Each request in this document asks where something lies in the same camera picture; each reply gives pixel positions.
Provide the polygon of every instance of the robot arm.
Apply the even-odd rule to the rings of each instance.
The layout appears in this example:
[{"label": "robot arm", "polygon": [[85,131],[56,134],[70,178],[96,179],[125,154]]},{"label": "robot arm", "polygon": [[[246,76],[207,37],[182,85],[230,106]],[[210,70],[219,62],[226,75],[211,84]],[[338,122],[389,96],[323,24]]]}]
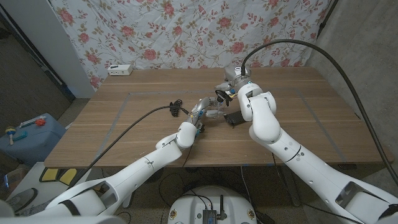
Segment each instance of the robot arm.
[{"label": "robot arm", "polygon": [[202,99],[180,125],[178,132],[160,140],[155,151],[117,174],[68,189],[35,216],[112,215],[151,175],[178,159],[182,155],[181,151],[193,144],[198,130],[202,128],[200,119],[214,101],[214,98],[209,97]]},{"label": "robot arm", "polygon": [[278,156],[333,213],[361,223],[376,223],[390,205],[398,203],[395,196],[333,169],[290,137],[274,116],[276,102],[272,94],[263,93],[247,71],[245,77],[239,74],[240,68],[226,68],[229,86],[238,92],[242,116],[252,121],[250,137]]}]

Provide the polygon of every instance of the power strip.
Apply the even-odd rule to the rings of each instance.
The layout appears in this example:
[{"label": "power strip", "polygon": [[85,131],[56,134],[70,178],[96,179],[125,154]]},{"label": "power strip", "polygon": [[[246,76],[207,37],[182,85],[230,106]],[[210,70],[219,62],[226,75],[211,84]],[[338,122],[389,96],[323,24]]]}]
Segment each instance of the power strip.
[{"label": "power strip", "polygon": [[132,72],[132,65],[110,65],[108,73],[110,75],[130,75]]}]

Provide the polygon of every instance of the gray wall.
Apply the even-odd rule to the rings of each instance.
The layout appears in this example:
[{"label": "gray wall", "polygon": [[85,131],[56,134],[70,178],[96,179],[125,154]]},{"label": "gray wall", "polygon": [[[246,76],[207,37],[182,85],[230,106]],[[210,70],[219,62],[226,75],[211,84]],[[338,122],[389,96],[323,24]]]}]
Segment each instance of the gray wall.
[{"label": "gray wall", "polygon": [[[398,3],[395,0],[340,0],[317,45],[343,67],[355,86],[368,116],[384,145],[398,156]],[[330,85],[359,114],[344,80],[332,64],[312,52],[306,66],[315,67]],[[398,171],[398,162],[393,163]],[[398,197],[398,188],[386,169],[350,175],[380,187]],[[314,205],[324,207],[321,202]],[[309,223],[336,223],[336,219],[305,208]]]},{"label": "gray wall", "polygon": [[0,0],[0,3],[70,91],[77,98],[91,98],[95,91],[47,0]]}]

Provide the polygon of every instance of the tabletop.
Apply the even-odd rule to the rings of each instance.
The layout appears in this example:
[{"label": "tabletop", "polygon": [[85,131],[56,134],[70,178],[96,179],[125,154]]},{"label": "tabletop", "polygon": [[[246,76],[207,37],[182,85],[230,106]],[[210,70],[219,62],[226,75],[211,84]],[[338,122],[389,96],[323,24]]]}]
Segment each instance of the tabletop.
[{"label": "tabletop", "polygon": [[[45,160],[46,167],[86,167],[131,123],[148,111],[182,100],[191,110],[200,98],[215,96],[223,82],[222,68],[135,70],[130,76],[108,77]],[[277,103],[281,127],[325,162],[380,163],[365,125],[325,79],[311,67],[252,68],[252,80],[270,91]],[[226,113],[239,110],[233,100]],[[162,138],[177,132],[186,115],[156,111],[126,133],[96,164],[125,167],[155,150]],[[272,154],[249,136],[251,123],[234,128],[224,117],[202,120],[191,152],[170,167],[266,166]],[[390,161],[392,153],[386,148]]]}]

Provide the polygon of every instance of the floral curtain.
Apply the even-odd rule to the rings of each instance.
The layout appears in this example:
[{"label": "floral curtain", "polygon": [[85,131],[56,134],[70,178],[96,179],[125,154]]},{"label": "floral curtain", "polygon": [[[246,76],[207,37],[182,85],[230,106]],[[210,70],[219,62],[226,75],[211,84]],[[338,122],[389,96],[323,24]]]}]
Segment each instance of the floral curtain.
[{"label": "floral curtain", "polygon": [[[239,65],[276,39],[315,42],[329,0],[51,0],[96,90],[111,64],[134,69]],[[273,45],[252,67],[301,66],[310,49]]]}]

